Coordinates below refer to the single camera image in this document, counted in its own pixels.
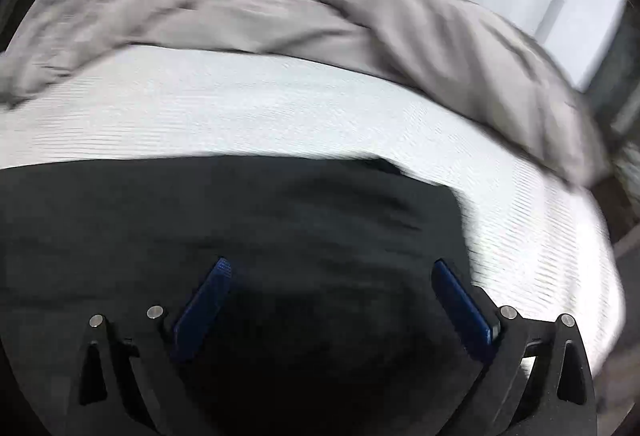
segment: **white mattress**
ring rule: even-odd
[[[496,304],[574,315],[594,373],[622,328],[590,192],[397,84],[292,58],[135,46],[0,114],[0,168],[221,152],[387,158],[457,191],[475,282]]]

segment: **bedding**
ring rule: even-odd
[[[594,374],[622,328],[591,193],[388,80],[284,56],[133,46],[0,114],[0,168],[212,153],[387,158],[456,192],[473,279],[496,304],[574,315]]]
[[[38,0],[0,56],[15,104],[127,44],[282,54],[420,89],[576,185],[608,170],[553,61],[466,0]]]

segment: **metal screw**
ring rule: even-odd
[[[500,315],[506,319],[514,319],[518,316],[518,312],[513,306],[503,306],[500,308]]]
[[[162,306],[152,306],[146,311],[146,316],[150,319],[157,319],[163,313],[164,309],[162,309]]]
[[[575,319],[571,317],[571,315],[569,315],[568,313],[562,314],[562,316],[560,317],[560,320],[562,321],[562,324],[564,324],[565,326],[568,326],[569,328],[572,326],[575,326]]]
[[[104,317],[102,315],[94,315],[89,319],[89,326],[91,326],[92,328],[97,328],[100,324],[102,324],[103,320]]]

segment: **wrinkled sheet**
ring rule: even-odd
[[[0,57],[0,98],[34,98],[127,44],[281,54],[420,89],[585,186],[607,170],[555,64],[466,0],[38,0]]]

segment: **black blanket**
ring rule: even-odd
[[[430,285],[469,262],[451,191],[380,159],[81,161],[0,172],[0,336],[54,435],[82,331],[232,290],[186,373],[224,434],[434,434],[479,367]]]

